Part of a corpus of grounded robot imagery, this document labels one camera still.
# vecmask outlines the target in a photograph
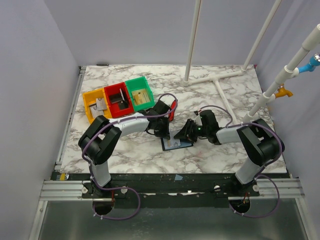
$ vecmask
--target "floor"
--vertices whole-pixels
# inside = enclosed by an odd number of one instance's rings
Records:
[[[205,105],[218,105],[224,108],[222,99],[211,82],[182,87],[180,80],[185,73],[180,65],[112,65],[88,66],[76,104],[73,121],[65,150],[62,155],[62,173],[88,173],[88,164],[81,158],[78,140],[89,127],[85,114],[82,93],[129,79],[145,76],[153,92],[154,99],[163,93],[172,93],[178,98],[178,107],[170,130],[179,130],[188,118],[194,119],[193,111]],[[210,74],[240,70],[238,65],[193,66],[191,79],[207,77]],[[251,65],[244,75],[225,78],[220,85],[240,120],[257,101],[262,93],[256,71]],[[167,104],[173,99],[164,97]],[[229,117],[218,109],[212,109],[221,127]],[[270,126],[273,125],[268,109],[258,112]],[[247,158],[241,143],[213,145],[207,140],[197,141],[193,147],[163,151],[161,140],[145,132],[122,137],[112,156],[108,159],[110,173],[234,173]],[[265,173],[286,173],[286,165],[281,157],[267,167]]]

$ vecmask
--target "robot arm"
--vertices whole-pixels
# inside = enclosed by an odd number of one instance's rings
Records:
[[[105,186],[111,176],[108,168],[108,159],[112,155],[119,138],[126,135],[153,130],[156,137],[169,137],[169,119],[167,117],[153,117],[165,114],[170,107],[159,100],[153,108],[147,111],[137,112],[130,116],[131,119],[121,122],[122,117],[117,119],[107,119],[100,115],[95,118],[89,128],[85,131],[78,141],[78,145],[82,152],[94,136],[110,123],[117,122],[107,127],[100,135],[92,141],[88,146],[85,155],[91,160],[90,170],[95,177],[96,182],[100,186]]]
[[[262,119],[253,123],[271,130]],[[182,130],[174,136],[175,139],[187,139],[192,142],[196,142],[198,137],[205,137],[215,145],[243,144],[248,158],[232,177],[235,188],[252,182],[265,164],[274,159],[280,151],[277,140],[268,130],[249,125],[221,128],[211,110],[201,111],[194,121],[188,119]],[[280,142],[284,151],[285,146],[281,140]]]

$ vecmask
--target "yellow pipe fitting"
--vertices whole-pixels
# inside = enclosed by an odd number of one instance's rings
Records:
[[[284,97],[284,96],[288,96],[289,98],[292,97],[294,94],[285,89],[285,85],[284,84],[281,84],[280,87],[278,88],[278,92],[274,94],[275,95],[275,98],[281,98],[281,97]]]

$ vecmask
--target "yellow bin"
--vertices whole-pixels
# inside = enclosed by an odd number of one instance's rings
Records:
[[[92,122],[95,120],[94,117],[91,114],[90,111],[90,105],[96,103],[96,99],[102,99],[104,98],[105,104],[107,109],[103,110],[104,116],[107,119],[111,119],[112,115],[108,106],[107,98],[105,95],[105,91],[103,88],[99,88],[97,90],[88,91],[82,94],[83,102],[84,102],[84,109],[85,109],[85,115],[87,116],[89,123],[92,124]]]

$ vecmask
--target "small object in bin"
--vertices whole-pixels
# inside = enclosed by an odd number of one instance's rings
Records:
[[[118,102],[118,106],[120,110],[123,110],[127,109],[129,107],[129,104],[126,101],[120,101]]]
[[[95,102],[96,102],[96,109],[97,109],[98,111],[106,110],[106,109],[107,109],[107,104],[106,104],[104,98],[96,98],[96,99],[95,99]]]
[[[89,106],[92,117],[95,119],[96,117],[100,116],[100,115],[104,115],[104,111],[103,110],[98,110],[97,108],[97,104],[93,103]]]
[[[120,88],[120,93],[116,93],[116,94],[110,95],[109,99],[110,99],[110,102],[112,104],[116,104],[116,103],[121,102],[121,101],[126,101],[125,97],[124,97],[124,94],[122,93],[121,88]]]
[[[145,88],[131,92],[136,105],[145,104],[150,102],[147,90]]]

